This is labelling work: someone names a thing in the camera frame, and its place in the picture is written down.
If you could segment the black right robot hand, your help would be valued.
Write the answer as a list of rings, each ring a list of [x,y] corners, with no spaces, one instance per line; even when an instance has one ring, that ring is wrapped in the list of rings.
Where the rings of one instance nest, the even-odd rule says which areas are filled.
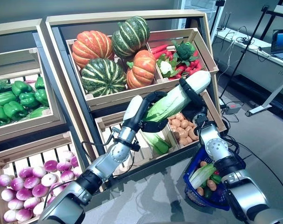
[[[196,93],[185,79],[181,78],[179,84],[186,94],[187,99],[190,100],[190,102],[182,109],[181,113],[187,120],[192,121],[196,126],[204,125],[204,123],[208,122],[208,119],[207,108],[202,97]]]

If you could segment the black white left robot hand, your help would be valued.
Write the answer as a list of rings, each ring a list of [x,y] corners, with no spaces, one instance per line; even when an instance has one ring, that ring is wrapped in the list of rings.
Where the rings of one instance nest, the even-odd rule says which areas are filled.
[[[167,95],[163,91],[154,91],[142,98],[140,95],[135,96],[129,103],[123,117],[123,125],[137,133],[139,130],[146,133],[157,133],[162,131],[168,123],[168,119],[161,121],[145,121],[144,116],[148,108]]]

